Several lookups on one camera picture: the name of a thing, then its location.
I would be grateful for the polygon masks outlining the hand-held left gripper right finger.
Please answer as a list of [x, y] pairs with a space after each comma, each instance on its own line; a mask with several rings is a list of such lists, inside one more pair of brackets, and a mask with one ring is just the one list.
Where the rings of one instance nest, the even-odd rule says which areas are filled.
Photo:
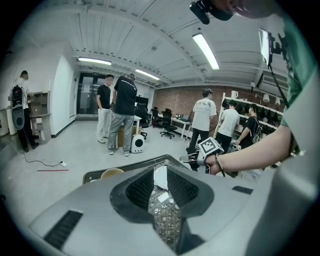
[[180, 210], [181, 224], [177, 253], [184, 254], [205, 242], [199, 235], [191, 232], [188, 219], [202, 216], [211, 206], [215, 195], [208, 184], [175, 167], [167, 168], [167, 186]]

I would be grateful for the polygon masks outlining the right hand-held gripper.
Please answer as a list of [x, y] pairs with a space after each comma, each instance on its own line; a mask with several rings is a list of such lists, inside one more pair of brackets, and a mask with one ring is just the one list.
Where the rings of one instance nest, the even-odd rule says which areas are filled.
[[206, 164], [206, 159], [209, 156], [221, 155], [224, 150], [221, 145], [213, 138], [208, 137], [198, 144], [199, 149], [190, 155], [181, 156], [179, 160], [187, 169], [192, 169], [196, 172], [210, 172], [210, 166]]

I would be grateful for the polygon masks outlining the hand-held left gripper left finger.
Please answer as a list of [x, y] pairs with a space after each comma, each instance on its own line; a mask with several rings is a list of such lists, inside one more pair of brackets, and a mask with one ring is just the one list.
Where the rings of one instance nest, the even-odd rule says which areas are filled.
[[149, 167], [117, 184], [110, 193], [110, 203], [125, 220], [136, 224], [153, 224], [149, 200], [154, 189], [154, 169]]

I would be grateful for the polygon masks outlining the person's right hand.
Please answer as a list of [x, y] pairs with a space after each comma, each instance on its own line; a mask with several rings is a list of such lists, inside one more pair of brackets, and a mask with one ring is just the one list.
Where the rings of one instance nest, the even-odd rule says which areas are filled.
[[224, 171], [219, 161], [218, 154], [207, 156], [204, 163], [209, 166], [209, 173], [211, 175], [216, 175]]

